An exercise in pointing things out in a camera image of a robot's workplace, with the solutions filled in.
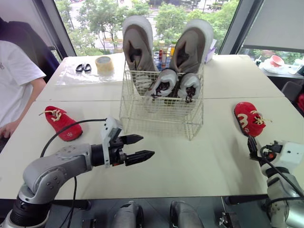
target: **person's arm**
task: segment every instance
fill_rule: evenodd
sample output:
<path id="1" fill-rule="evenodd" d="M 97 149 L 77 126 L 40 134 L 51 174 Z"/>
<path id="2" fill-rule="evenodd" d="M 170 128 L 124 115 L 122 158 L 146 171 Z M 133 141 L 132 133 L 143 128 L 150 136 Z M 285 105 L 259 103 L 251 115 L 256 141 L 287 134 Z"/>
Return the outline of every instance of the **person's arm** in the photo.
<path id="1" fill-rule="evenodd" d="M 43 80 L 43 78 L 37 78 L 37 79 L 31 81 L 30 83 L 33 86 L 33 91 L 29 97 L 27 105 L 25 106 L 23 112 L 21 113 L 20 117 L 16 121 L 8 123 L 7 125 L 4 125 L 2 128 L 0 128 L 0 138 L 2 138 L 2 137 L 9 138 L 14 133 L 14 131 L 18 127 L 19 123 L 21 122 L 21 120 L 23 119 L 23 117 L 25 116 L 27 111 L 29 110 L 32 103 L 36 100 L 38 95 L 41 93 L 43 88 L 46 86 L 46 83 Z"/>

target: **sneaker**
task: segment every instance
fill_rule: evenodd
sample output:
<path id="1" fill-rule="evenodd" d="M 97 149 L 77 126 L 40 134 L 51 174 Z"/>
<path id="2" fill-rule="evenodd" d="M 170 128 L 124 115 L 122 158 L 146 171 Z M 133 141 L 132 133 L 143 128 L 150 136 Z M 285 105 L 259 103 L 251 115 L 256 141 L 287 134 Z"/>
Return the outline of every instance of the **sneaker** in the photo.
<path id="1" fill-rule="evenodd" d="M 154 84 L 146 91 L 145 96 L 166 97 L 172 92 L 177 81 L 178 76 L 174 70 L 164 69 Z"/>
<path id="2" fill-rule="evenodd" d="M 153 61 L 153 33 L 147 18 L 130 16 L 123 23 L 123 51 L 130 70 L 157 71 Z"/>
<path id="3" fill-rule="evenodd" d="M 263 128 L 266 127 L 262 115 L 258 113 L 254 105 L 249 102 L 238 103 L 234 108 L 234 115 L 245 136 L 251 135 L 252 137 L 256 137 L 260 135 Z"/>
<path id="4" fill-rule="evenodd" d="M 180 73 L 197 73 L 209 52 L 213 40 L 212 26 L 201 19 L 187 23 L 177 41 L 170 68 Z"/>
<path id="5" fill-rule="evenodd" d="M 61 129 L 68 125 L 76 123 L 75 120 L 68 117 L 65 110 L 60 108 L 48 106 L 45 108 L 45 111 L 43 113 L 45 114 L 47 121 L 50 123 L 50 125 L 52 125 L 56 132 L 59 132 Z M 60 133 L 59 137 L 63 141 L 68 142 L 77 139 L 79 136 L 81 136 L 81 134 L 81 126 L 79 124 L 76 124 Z"/>
<path id="6" fill-rule="evenodd" d="M 180 98 L 186 99 L 187 103 L 197 99 L 200 95 L 201 83 L 199 77 L 194 73 L 185 74 L 180 82 L 180 89 L 177 94 Z"/>
<path id="7" fill-rule="evenodd" d="M 143 209 L 134 201 L 122 205 L 114 215 L 112 228 L 142 228 L 143 227 Z"/>
<path id="8" fill-rule="evenodd" d="M 170 206 L 170 228 L 204 228 L 194 208 L 183 201 L 172 201 Z"/>

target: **wire basket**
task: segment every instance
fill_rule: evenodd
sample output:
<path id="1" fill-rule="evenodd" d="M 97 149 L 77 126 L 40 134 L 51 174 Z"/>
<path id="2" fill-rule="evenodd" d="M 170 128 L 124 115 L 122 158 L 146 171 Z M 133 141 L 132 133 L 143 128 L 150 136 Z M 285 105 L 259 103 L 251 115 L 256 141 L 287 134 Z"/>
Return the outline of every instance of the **wire basket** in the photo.
<path id="1" fill-rule="evenodd" d="M 177 97 L 181 78 L 170 97 L 152 98 L 145 92 L 157 79 L 160 72 L 133 71 L 124 65 L 120 120 L 125 133 L 150 132 L 156 135 L 185 135 L 189 140 L 203 125 L 203 65 L 198 77 L 201 81 L 199 97 L 191 103 Z"/>

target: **white table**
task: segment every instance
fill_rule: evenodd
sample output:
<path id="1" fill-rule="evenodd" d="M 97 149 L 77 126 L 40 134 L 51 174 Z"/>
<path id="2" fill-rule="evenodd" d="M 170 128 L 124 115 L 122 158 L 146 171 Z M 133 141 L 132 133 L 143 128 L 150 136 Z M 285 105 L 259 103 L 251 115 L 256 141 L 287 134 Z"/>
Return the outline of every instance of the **white table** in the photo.
<path id="1" fill-rule="evenodd" d="M 218 196 L 266 193 L 266 178 L 258 162 L 250 160 L 247 137 L 239 129 L 233 107 L 241 101 L 252 102 L 266 119 L 258 136 L 261 145 L 273 140 L 304 143 L 304 119 L 284 97 L 230 98 L 204 100 L 204 125 L 193 141 L 185 137 L 161 137 L 149 132 L 145 138 L 126 146 L 126 153 L 147 149 L 155 155 L 143 163 L 93 171 L 78 177 L 77 199 Z M 55 133 L 44 116 L 47 105 L 65 109 L 75 120 L 118 118 L 119 105 L 111 102 L 35 102 L 0 154 L 0 198 L 14 199 L 23 183 L 25 167 L 38 158 L 47 140 Z M 74 142 L 55 139 L 46 155 L 65 145 L 101 143 L 102 123 L 84 123 L 83 135 Z M 295 175 L 304 187 L 304 162 Z M 57 199 L 71 199 L 74 184 L 68 181 Z"/>
<path id="2" fill-rule="evenodd" d="M 115 73 L 124 73 L 124 54 L 112 54 Z M 68 57 L 51 77 L 37 101 L 120 101 L 122 82 L 56 85 L 67 60 L 90 63 L 97 57 Z M 283 93 L 244 55 L 219 55 L 205 65 L 204 98 L 284 97 Z"/>

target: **black scissors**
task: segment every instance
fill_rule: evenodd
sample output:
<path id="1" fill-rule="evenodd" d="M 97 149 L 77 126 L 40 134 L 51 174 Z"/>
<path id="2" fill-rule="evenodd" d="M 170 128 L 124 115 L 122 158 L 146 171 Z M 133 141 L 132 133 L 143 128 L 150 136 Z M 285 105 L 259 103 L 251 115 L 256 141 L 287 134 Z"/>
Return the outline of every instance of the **black scissors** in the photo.
<path id="1" fill-rule="evenodd" d="M 91 65 L 90 65 L 90 64 L 82 63 L 82 64 L 79 64 L 79 65 L 76 67 L 76 71 L 77 71 L 77 72 L 82 72 L 83 70 L 84 70 L 85 72 L 91 71 L 91 70 L 92 70 Z"/>

